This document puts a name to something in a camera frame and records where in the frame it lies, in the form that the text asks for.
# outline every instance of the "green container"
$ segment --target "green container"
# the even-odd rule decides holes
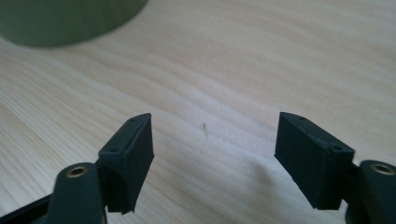
[[[60,46],[104,34],[148,0],[0,0],[0,35],[16,44]]]

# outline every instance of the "black plastic part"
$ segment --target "black plastic part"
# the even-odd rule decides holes
[[[108,178],[109,212],[134,211],[153,159],[151,115],[127,120],[100,150],[96,163],[101,175]]]
[[[372,223],[396,223],[396,167],[381,161],[361,163],[361,200]]]
[[[280,113],[275,156],[314,208],[339,208],[354,152],[310,120]]]
[[[26,206],[8,213],[7,215],[0,217],[1,224],[14,224],[14,223],[29,223],[39,224],[45,223],[46,214],[50,204],[51,195],[48,195],[42,199],[39,199],[33,203],[29,203]]]
[[[105,206],[95,164],[77,163],[58,174],[46,223],[106,223]]]

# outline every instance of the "black plastic jaw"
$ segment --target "black plastic jaw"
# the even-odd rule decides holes
[[[339,208],[354,152],[309,119],[280,113],[275,156],[314,208]]]

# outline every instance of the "wood grain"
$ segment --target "wood grain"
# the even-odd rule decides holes
[[[116,31],[56,49],[0,40],[0,216],[95,161],[151,113],[155,159],[134,214],[109,223],[345,223],[274,158],[278,113],[396,162],[391,0],[150,0]]]

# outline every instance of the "small hole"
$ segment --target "small hole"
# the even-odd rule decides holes
[[[371,167],[373,170],[379,172],[381,175],[396,175],[396,172],[387,165],[373,164]]]
[[[66,175],[70,178],[73,178],[73,177],[78,177],[78,176],[84,175],[87,171],[88,171],[87,167],[78,166],[78,167],[75,167],[75,168],[69,170]]]

